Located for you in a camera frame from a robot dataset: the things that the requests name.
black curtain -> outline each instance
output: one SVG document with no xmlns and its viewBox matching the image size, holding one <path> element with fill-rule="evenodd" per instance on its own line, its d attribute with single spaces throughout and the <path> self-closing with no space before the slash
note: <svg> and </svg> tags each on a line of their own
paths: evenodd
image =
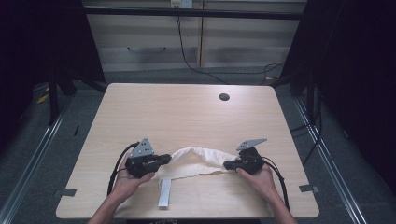
<svg viewBox="0 0 396 224">
<path fill-rule="evenodd" d="M 35 84 L 71 79 L 105 81 L 80 0 L 0 3 L 0 147 L 11 138 Z"/>
<path fill-rule="evenodd" d="M 300 94 L 313 74 L 326 105 L 396 194 L 396 1 L 308 0 L 305 13 L 282 77 L 293 77 L 291 91 Z"/>
</svg>

person's right hand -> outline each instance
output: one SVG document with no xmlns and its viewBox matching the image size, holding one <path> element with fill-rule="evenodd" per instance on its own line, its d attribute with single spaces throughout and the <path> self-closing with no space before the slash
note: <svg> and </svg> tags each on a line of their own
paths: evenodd
<svg viewBox="0 0 396 224">
<path fill-rule="evenodd" d="M 275 196 L 279 197 L 276 191 L 272 170 L 267 164 L 264 164 L 260 171 L 254 175 L 248 174 L 241 168 L 237 168 L 236 172 L 244 177 L 266 201 L 271 202 Z"/>
<path fill-rule="evenodd" d="M 131 197 L 143 183 L 149 182 L 154 173 L 148 173 L 141 178 L 136 178 L 128 173 L 125 168 L 125 163 L 128 159 L 128 153 L 124 156 L 123 162 L 120 164 L 119 172 L 117 173 L 117 180 L 114 184 L 111 195 L 116 197 L 120 203 L 125 202 Z"/>
</svg>

metal bracket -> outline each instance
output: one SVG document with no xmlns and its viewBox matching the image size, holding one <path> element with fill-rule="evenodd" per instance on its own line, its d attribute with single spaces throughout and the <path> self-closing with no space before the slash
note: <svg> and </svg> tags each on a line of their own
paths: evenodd
<svg viewBox="0 0 396 224">
<path fill-rule="evenodd" d="M 139 145 L 137 145 L 136 148 L 134 148 L 134 150 L 132 150 L 131 154 L 129 154 L 129 158 L 131 159 L 131 158 L 142 157 L 153 154 L 154 154 L 154 149 L 152 149 L 152 146 L 146 137 L 139 143 Z"/>
<path fill-rule="evenodd" d="M 237 151 L 248 149 L 254 146 L 257 146 L 260 143 L 263 143 L 267 141 L 266 138 L 261 138 L 261 139 L 255 139 L 255 140 L 245 140 L 239 145 L 239 147 L 236 149 Z"/>
<path fill-rule="evenodd" d="M 158 206 L 161 209 L 167 209 L 169 205 L 169 194 L 171 192 L 171 179 L 163 179 L 161 181 L 161 193 L 160 200 L 158 201 Z"/>
</svg>

wire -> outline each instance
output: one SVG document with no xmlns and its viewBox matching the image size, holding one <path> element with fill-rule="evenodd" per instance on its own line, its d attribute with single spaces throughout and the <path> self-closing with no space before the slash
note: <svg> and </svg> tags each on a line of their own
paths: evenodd
<svg viewBox="0 0 396 224">
<path fill-rule="evenodd" d="M 273 161 L 271 161 L 269 158 L 262 157 L 262 159 L 266 159 L 266 160 L 270 161 L 275 166 L 276 170 L 279 171 L 279 169 L 277 169 L 277 166 L 275 165 L 275 163 Z"/>
<path fill-rule="evenodd" d="M 123 170 L 126 170 L 126 167 L 125 167 L 125 168 L 122 168 L 122 169 L 119 169 L 119 170 L 117 171 L 117 173 L 118 173 L 119 171 L 123 171 Z"/>
<path fill-rule="evenodd" d="M 285 206 L 290 210 L 289 197 L 288 197 L 288 191 L 286 189 L 285 178 L 283 178 L 283 176 L 280 174 L 279 170 L 277 170 L 277 167 L 275 166 L 275 164 L 273 165 L 273 164 L 267 162 L 267 165 L 270 166 L 274 170 L 274 172 L 276 173 L 277 177 L 279 178 L 280 186 L 282 187 L 283 200 L 285 201 L 284 202 Z"/>
<path fill-rule="evenodd" d="M 186 54 L 184 52 L 184 46 L 183 46 L 183 38 L 181 37 L 180 17 L 177 17 L 177 29 L 178 29 L 178 37 L 180 39 L 180 46 L 181 46 L 181 53 L 183 55 L 183 60 L 184 60 L 184 63 L 190 68 L 190 70 L 192 70 L 192 71 L 194 71 L 196 73 L 209 75 L 209 76 L 215 78 L 216 80 L 218 80 L 218 81 L 220 81 L 220 82 L 222 82 L 222 83 L 224 83 L 226 85 L 231 85 L 231 84 L 226 82 L 226 81 L 224 81 L 224 80 L 222 80 L 222 79 L 220 79 L 220 78 L 218 78 L 218 77 L 216 77 L 216 76 L 214 76 L 214 75 L 220 75 L 220 74 L 225 74 L 225 75 L 258 75 L 258 74 L 265 74 L 265 77 L 264 77 L 263 81 L 259 84 L 259 85 L 262 85 L 265 82 L 266 78 L 267 78 L 267 72 L 277 68 L 280 65 L 283 65 L 283 63 L 269 63 L 269 64 L 264 66 L 264 71 L 260 71 L 260 72 L 210 72 L 209 73 L 209 72 L 204 72 L 204 71 L 197 70 L 195 68 L 192 68 L 190 66 L 190 64 L 187 62 L 187 59 L 186 59 Z"/>
<path fill-rule="evenodd" d="M 293 136 L 292 138 L 298 138 L 298 137 L 306 135 L 307 133 L 309 133 L 309 131 L 305 131 L 304 133 L 297 134 L 297 135 Z"/>
<path fill-rule="evenodd" d="M 319 92 L 318 87 L 317 87 L 317 108 L 316 108 L 316 111 L 315 111 L 314 120 L 318 119 L 318 116 L 319 116 L 319 113 L 320 113 L 320 107 L 321 107 L 321 100 L 322 99 L 321 99 L 321 96 L 320 96 L 320 92 Z M 311 123 L 303 124 L 303 125 L 301 125 L 299 127 L 290 129 L 290 132 L 292 133 L 292 132 L 304 129 L 306 127 L 309 127 L 311 125 L 312 125 Z"/>
<path fill-rule="evenodd" d="M 113 173 L 111 174 L 110 181 L 108 182 L 107 196 L 113 190 L 114 180 L 116 179 L 117 173 L 119 172 L 117 170 L 119 169 L 120 162 L 121 162 L 123 156 L 125 155 L 126 151 L 128 151 L 131 147 L 137 147 L 137 145 L 139 145 L 139 142 L 136 142 L 136 143 L 133 143 L 133 144 L 129 145 L 127 148 L 125 148 L 122 151 L 119 159 L 117 160 L 116 166 L 114 167 Z"/>
<path fill-rule="evenodd" d="M 319 131 L 318 131 L 318 136 L 317 136 L 317 140 L 315 141 L 315 144 L 312 146 L 312 148 L 309 150 L 308 155 L 306 156 L 306 158 L 303 161 L 303 166 L 306 165 L 306 163 L 308 162 L 309 158 L 311 157 L 312 153 L 314 152 L 315 148 L 318 146 L 318 143 L 321 139 L 321 131 L 322 131 L 322 116 L 321 116 L 321 102 L 322 102 L 322 97 L 320 95 L 319 90 L 317 89 L 317 112 L 318 112 L 318 117 L 319 117 Z"/>
</svg>

wooden table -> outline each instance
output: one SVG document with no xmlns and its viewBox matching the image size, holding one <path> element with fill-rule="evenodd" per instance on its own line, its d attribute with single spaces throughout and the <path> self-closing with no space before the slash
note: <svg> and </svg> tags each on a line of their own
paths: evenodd
<svg viewBox="0 0 396 224">
<path fill-rule="evenodd" d="M 228 101 L 219 95 L 227 93 Z M 111 84 L 98 109 L 67 184 L 60 218 L 91 217 L 106 197 L 109 177 L 121 152 L 147 137 L 156 154 L 183 147 L 207 147 L 237 155 L 243 140 L 266 137 L 256 146 L 285 177 L 295 217 L 316 217 L 318 206 L 307 185 L 289 128 L 270 87 L 180 84 Z M 276 188 L 282 190 L 275 177 Z M 156 176 L 122 204 L 122 218 L 271 217 L 266 202 L 235 173 L 199 175 L 172 181 L 169 208 L 158 208 Z"/>
</svg>

